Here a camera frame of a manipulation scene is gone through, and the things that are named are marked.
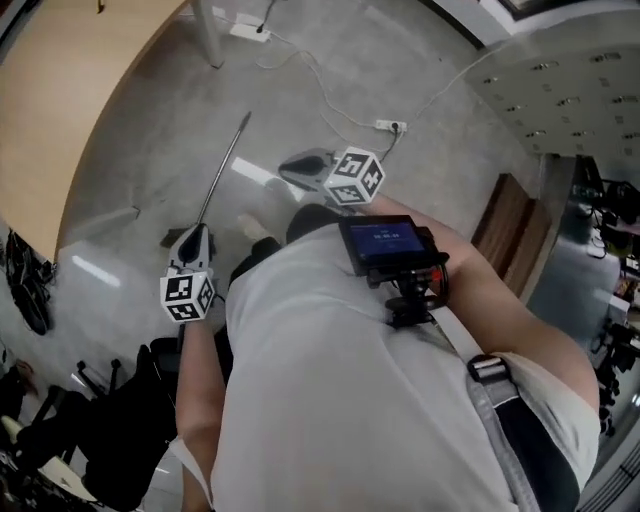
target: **white t-shirt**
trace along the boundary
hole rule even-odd
[[[218,512],[517,510],[464,364],[437,328],[386,325],[394,292],[353,275],[336,225],[233,283]],[[540,366],[504,357],[582,489],[597,415]]]

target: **camera screen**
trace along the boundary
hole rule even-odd
[[[360,258],[385,254],[424,252],[413,226],[408,222],[395,224],[362,224],[349,226]]]

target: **backpack strap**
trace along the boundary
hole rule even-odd
[[[500,357],[482,352],[447,307],[430,311],[467,365],[467,390],[511,493],[523,512],[569,512],[580,498],[576,476],[523,400]]]

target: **camera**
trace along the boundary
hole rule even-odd
[[[429,311],[447,301],[449,255],[438,251],[431,231],[416,227],[408,215],[343,217],[339,226],[355,274],[366,277],[370,288],[391,282],[400,292],[385,303],[389,325],[433,321]]]

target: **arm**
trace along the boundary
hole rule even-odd
[[[580,347],[560,330],[534,316],[507,288],[484,257],[455,231],[388,197],[378,195],[367,215],[410,215],[428,227],[448,252],[449,303],[486,353],[513,352],[539,364],[598,411],[598,383]]]
[[[206,322],[188,323],[180,360],[176,427],[206,481],[218,452],[225,391],[211,327]],[[183,480],[182,511],[208,512],[204,491],[186,468]]]

